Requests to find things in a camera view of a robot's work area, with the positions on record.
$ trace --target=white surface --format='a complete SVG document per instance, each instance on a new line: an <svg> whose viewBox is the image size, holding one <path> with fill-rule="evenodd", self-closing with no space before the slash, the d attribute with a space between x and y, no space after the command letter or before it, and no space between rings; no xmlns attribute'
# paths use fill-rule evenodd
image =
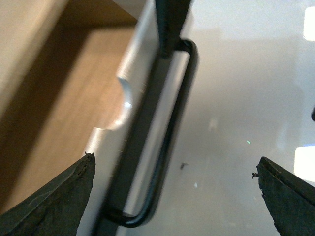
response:
<svg viewBox="0 0 315 236"><path fill-rule="evenodd" d="M305 9L304 38L307 41L315 41L315 7Z"/></svg>
<svg viewBox="0 0 315 236"><path fill-rule="evenodd" d="M294 156L294 174L315 183L315 146L298 147Z"/></svg>
<svg viewBox="0 0 315 236"><path fill-rule="evenodd" d="M127 236L278 236L252 172L315 143L310 1L195 0L200 65L156 215ZM182 163L188 163L182 170Z"/></svg>

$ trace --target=drawer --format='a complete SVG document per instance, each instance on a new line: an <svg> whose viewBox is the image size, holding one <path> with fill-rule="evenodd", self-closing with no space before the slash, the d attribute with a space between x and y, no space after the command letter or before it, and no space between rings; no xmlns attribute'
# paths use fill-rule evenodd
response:
<svg viewBox="0 0 315 236"><path fill-rule="evenodd" d="M8 3L7 20L18 4ZM100 119L106 128L119 117L124 92L116 71L137 22L111 0L28 7L4 28L18 44L4 42L1 53L0 212L77 161Z"/></svg>

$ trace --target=drawer handle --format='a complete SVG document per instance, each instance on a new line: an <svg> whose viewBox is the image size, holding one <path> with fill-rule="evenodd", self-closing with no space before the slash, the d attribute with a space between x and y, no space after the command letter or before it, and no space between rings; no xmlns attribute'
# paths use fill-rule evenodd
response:
<svg viewBox="0 0 315 236"><path fill-rule="evenodd" d="M113 208L108 209L104 214L106 219L127 228L135 228L146 224L157 209L177 131L197 67L198 51L194 42L181 39L176 47L176 51L185 51L189 53L190 57L142 208L137 215L130 215Z"/></svg>

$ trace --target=black metal handle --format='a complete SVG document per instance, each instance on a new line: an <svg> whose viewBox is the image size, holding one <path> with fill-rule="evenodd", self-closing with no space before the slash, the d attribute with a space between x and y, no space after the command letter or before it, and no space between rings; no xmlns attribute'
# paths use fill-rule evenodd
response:
<svg viewBox="0 0 315 236"><path fill-rule="evenodd" d="M185 51L190 54L190 58L168 123L144 204L137 215L130 215L117 209L108 209L104 215L106 219L128 228L135 228L147 223L156 211L169 160L171 158L174 141L193 81L198 62L198 52L195 43L190 40L181 39L177 45L176 51Z"/></svg>

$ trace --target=wooden surface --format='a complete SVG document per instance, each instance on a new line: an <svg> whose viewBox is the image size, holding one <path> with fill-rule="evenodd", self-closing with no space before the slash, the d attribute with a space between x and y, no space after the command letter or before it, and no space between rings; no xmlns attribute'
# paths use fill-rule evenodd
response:
<svg viewBox="0 0 315 236"><path fill-rule="evenodd" d="M136 19L111 0L71 0L63 13L66 27L97 27L135 24Z"/></svg>
<svg viewBox="0 0 315 236"><path fill-rule="evenodd" d="M115 72L133 29L63 30L1 145L1 212L78 160L101 116L110 124L119 114Z"/></svg>
<svg viewBox="0 0 315 236"><path fill-rule="evenodd" d="M67 2L0 1L0 120Z"/></svg>

